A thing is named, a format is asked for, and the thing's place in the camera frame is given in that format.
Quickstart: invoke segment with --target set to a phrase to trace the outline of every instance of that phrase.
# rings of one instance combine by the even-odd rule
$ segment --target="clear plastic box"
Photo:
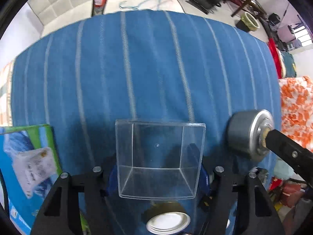
[[[119,195],[142,200],[193,199],[205,124],[117,120]]]

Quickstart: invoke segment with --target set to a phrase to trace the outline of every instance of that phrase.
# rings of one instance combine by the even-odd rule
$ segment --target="bed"
[[[231,156],[224,136],[232,114],[267,109],[281,129],[268,46],[202,17],[150,10],[96,16],[43,37],[12,67],[11,124],[50,124],[62,169],[73,175],[115,153],[116,119],[204,122],[204,155],[212,168]],[[259,165],[271,176],[276,162],[273,153],[259,164],[233,157],[243,174]],[[197,233],[203,224],[205,214],[197,208],[202,195],[198,190],[195,199],[180,201],[192,220],[186,232]],[[18,209],[22,199],[15,201],[31,226],[35,216]],[[116,234],[148,234],[140,213],[150,202],[116,193],[107,205]]]

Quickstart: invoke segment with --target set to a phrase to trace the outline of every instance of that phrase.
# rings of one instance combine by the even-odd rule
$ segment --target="window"
[[[294,31],[294,33],[296,33],[296,32],[299,32],[300,30],[303,30],[303,29],[305,29],[305,26],[300,26],[296,29],[293,29],[293,31]]]
[[[301,44],[302,44],[303,47],[305,47],[307,45],[312,44],[312,40],[308,40],[308,41],[302,42]]]
[[[303,47],[312,44],[311,36],[305,26],[293,28],[293,32]]]

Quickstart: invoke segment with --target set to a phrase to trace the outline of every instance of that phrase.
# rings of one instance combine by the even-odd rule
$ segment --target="orange floral cushion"
[[[280,79],[281,132],[313,152],[313,82],[308,76]]]

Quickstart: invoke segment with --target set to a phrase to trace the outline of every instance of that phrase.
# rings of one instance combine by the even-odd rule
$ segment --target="silver bolt head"
[[[249,172],[249,177],[254,179],[254,178],[256,178],[256,174],[254,172]]]
[[[217,172],[224,172],[224,168],[223,168],[222,166],[216,166],[216,167],[215,167],[215,170],[216,170]]]
[[[65,179],[65,178],[67,178],[68,177],[68,173],[67,172],[63,172],[63,173],[61,173],[61,175],[60,175],[60,178],[62,178],[62,179]]]
[[[101,171],[101,167],[100,166],[95,166],[92,168],[93,172],[100,172]]]
[[[293,158],[297,158],[298,157],[298,152],[297,151],[292,152],[291,156]]]

